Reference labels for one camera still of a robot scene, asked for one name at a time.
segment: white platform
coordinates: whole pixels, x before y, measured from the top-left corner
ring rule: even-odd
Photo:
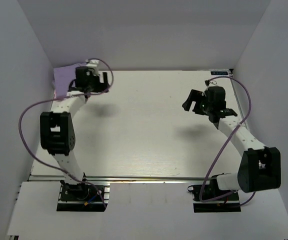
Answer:
[[[187,183],[113,183],[105,212],[56,212],[59,182],[24,182],[8,235],[19,240],[284,240],[278,190],[242,212],[194,213]],[[245,201],[249,194],[240,193]]]
[[[207,116],[186,112],[191,89],[203,91],[209,71],[116,71],[108,94],[93,96],[73,119],[78,164],[87,176],[204,177],[226,137]],[[217,79],[227,107],[239,115],[229,79]],[[57,166],[39,145],[37,156]],[[229,144],[213,174],[237,171]],[[33,176],[61,176],[34,162]]]

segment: black label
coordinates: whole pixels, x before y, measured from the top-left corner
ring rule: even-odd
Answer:
[[[220,76],[229,75],[227,71],[211,71],[210,74],[211,75],[220,75]]]

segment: purple cloth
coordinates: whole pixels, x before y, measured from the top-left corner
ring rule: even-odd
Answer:
[[[86,63],[76,63],[70,66],[54,68],[56,96],[66,96],[70,82],[75,79],[75,68],[85,66]]]

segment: gray wall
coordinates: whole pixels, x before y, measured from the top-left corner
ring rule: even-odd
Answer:
[[[235,66],[270,0],[19,0],[55,67],[86,58],[113,69]]]
[[[50,98],[52,66],[16,0],[0,0],[0,239],[5,239],[19,185],[27,180],[32,160],[18,133],[26,106]],[[39,114],[30,111],[24,134],[34,149]]]
[[[281,151],[280,194],[288,213],[288,1],[270,3],[238,61],[235,77],[246,84],[252,97],[250,129]],[[237,89],[245,112],[245,94]]]

